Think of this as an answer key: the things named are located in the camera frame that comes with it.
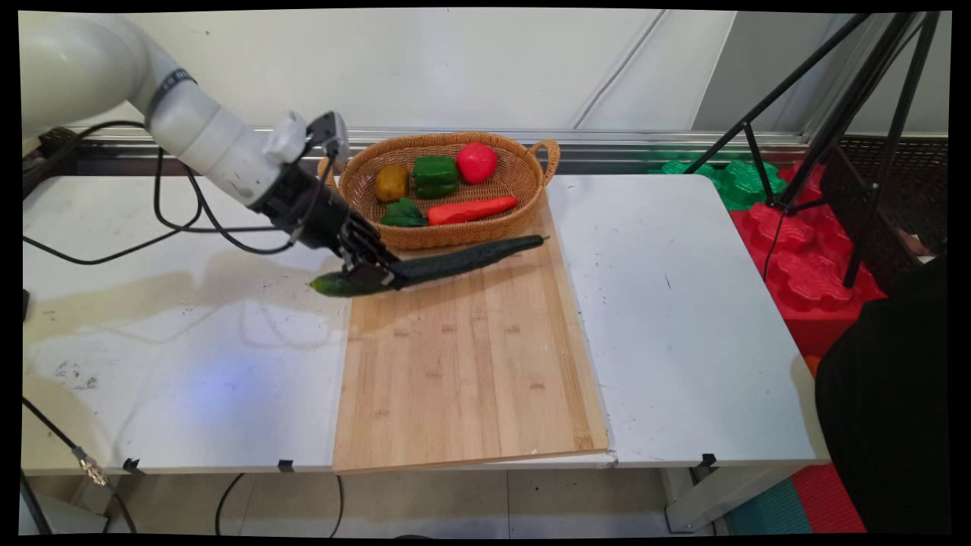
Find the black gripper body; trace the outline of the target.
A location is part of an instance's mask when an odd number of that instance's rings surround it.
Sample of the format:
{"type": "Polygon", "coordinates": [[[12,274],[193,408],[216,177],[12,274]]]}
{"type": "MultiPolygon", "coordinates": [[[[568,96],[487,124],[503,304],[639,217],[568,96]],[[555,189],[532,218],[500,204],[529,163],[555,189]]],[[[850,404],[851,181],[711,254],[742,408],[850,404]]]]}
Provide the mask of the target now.
{"type": "Polygon", "coordinates": [[[354,251],[350,205],[300,165],[285,165],[252,210],[311,249],[330,249],[337,256],[354,251]]]}

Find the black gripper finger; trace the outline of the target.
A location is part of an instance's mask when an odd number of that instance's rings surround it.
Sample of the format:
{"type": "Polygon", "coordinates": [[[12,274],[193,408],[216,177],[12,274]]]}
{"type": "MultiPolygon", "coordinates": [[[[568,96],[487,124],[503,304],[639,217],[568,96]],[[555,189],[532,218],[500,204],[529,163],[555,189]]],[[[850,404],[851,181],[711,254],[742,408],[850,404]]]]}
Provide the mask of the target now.
{"type": "Polygon", "coordinates": [[[401,262],[382,241],[382,236],[371,222],[361,215],[350,216],[350,269],[365,266],[384,271],[391,271],[395,264],[401,262]]]}
{"type": "Polygon", "coordinates": [[[364,268],[350,269],[350,237],[338,237],[339,255],[344,260],[337,276],[337,295],[370,295],[398,289],[398,274],[364,268]]]}

